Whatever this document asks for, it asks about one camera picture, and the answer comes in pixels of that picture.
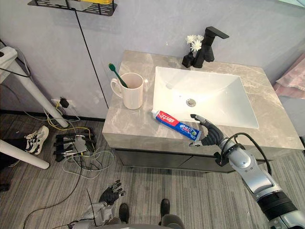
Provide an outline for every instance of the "white stand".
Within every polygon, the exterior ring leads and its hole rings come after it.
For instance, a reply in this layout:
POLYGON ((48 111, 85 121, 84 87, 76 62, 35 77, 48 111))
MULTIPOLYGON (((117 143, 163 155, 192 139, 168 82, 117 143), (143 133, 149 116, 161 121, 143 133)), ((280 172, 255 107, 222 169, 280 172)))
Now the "white stand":
MULTIPOLYGON (((22 68, 17 64, 17 52, 11 47, 4 47, 0 50, 0 66, 1 68, 10 70, 15 73, 26 75, 22 68)), ((0 70, 0 83, 9 75, 9 72, 0 70)), ((68 127, 68 122, 61 116, 61 114, 54 108, 54 106, 41 93, 38 87, 32 82, 30 78, 15 75, 19 82, 28 90, 28 92, 37 100, 38 103, 62 126, 68 127)), ((20 150, 2 140, 0 140, 0 152, 17 158, 19 160, 30 163, 39 168, 46 169, 50 164, 43 161, 23 150, 20 150)))
POLYGON ((35 157, 21 149, 18 149, 17 147, 14 147, 11 144, 8 144, 7 142, 2 140, 0 140, 0 152, 3 152, 21 161, 30 163, 31 165, 37 166, 39 168, 46 169, 50 166, 48 162, 43 161, 38 157, 35 157))
MULTIPOLYGON (((9 66, 8 70, 26 75, 22 68, 13 61, 9 66)), ((62 126, 68 127, 68 122, 61 116, 61 114, 54 108, 54 106, 47 100, 46 97, 41 93, 38 87, 32 82, 30 78, 15 75, 17 80, 28 90, 28 92, 37 100, 38 103, 50 114, 53 118, 62 126)))

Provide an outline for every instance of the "floor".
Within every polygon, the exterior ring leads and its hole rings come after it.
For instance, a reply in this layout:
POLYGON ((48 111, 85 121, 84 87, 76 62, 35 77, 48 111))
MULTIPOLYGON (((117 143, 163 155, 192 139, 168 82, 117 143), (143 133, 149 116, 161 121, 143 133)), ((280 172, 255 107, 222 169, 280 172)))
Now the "floor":
MULTIPOLYGON (((0 137, 18 138, 37 130, 45 122, 26 115, 2 114, 0 137)), ((97 146, 110 150, 102 137, 103 122, 80 121, 77 126, 89 126, 97 137, 97 146)), ((51 205, 66 197, 78 179, 61 168, 53 156, 55 136, 62 131, 50 127, 39 158, 50 162, 47 170, 20 162, 0 172, 1 183, 9 182, 8 192, 0 193, 0 228, 20 229, 26 216, 39 207, 51 205)), ((101 157, 107 166, 108 154, 101 157)), ((305 211, 305 157, 294 153, 271 162, 274 178, 296 206, 305 211)), ((72 196, 51 209, 34 213, 26 228, 51 229, 79 219, 89 203, 86 189, 93 202, 113 181, 120 179, 126 196, 116 202, 130 206, 131 223, 157 224, 159 204, 163 198, 171 201, 171 213, 181 217, 188 229, 266 229, 267 220, 252 200, 236 173, 219 174, 194 171, 123 167, 119 160, 92 180, 81 178, 72 196)))

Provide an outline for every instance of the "toothpaste cap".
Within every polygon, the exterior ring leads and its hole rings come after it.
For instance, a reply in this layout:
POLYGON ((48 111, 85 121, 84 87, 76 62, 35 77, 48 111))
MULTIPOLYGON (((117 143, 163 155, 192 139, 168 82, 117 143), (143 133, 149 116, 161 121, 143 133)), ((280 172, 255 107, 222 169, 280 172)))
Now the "toothpaste cap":
POLYGON ((159 113, 159 111, 152 110, 153 118, 156 118, 158 113, 159 113))

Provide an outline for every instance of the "wall shelf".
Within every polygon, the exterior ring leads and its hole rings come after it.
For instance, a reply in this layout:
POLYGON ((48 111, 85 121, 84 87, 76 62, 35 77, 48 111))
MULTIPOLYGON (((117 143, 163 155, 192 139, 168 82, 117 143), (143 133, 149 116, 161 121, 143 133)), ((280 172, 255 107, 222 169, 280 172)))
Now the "wall shelf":
MULTIPOLYGON (((60 5, 53 5, 50 3, 49 0, 32 0, 28 3, 29 6, 42 6, 42 7, 49 7, 49 8, 56 8, 56 9, 62 9, 62 10, 75 10, 74 8, 70 8, 68 1, 66 0, 67 6, 60 6, 60 5)), ((118 5, 112 1, 111 4, 99 4, 99 3, 93 3, 90 7, 83 11, 78 12, 84 12, 84 13, 93 13, 103 16, 112 16, 116 7, 118 5)))

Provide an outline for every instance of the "white table leg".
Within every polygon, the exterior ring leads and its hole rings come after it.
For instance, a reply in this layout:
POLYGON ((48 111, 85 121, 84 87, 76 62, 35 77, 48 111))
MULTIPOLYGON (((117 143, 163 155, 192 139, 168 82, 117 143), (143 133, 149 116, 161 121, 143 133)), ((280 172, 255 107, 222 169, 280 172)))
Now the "white table leg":
POLYGON ((30 163, 31 165, 37 166, 39 168, 47 169, 50 166, 48 162, 41 160, 38 157, 35 157, 2 140, 0 140, 0 152, 12 156, 21 161, 30 163))
MULTIPOLYGON (((16 61, 13 61, 9 67, 13 72, 25 75, 25 72, 17 64, 16 61)), ((38 87, 32 82, 30 78, 22 77, 16 75, 16 78, 20 83, 29 91, 29 93, 40 103, 40 105, 52 115, 53 118, 62 126, 68 127, 68 122, 61 116, 61 114, 55 109, 55 107, 47 100, 47 98, 41 93, 38 87)))

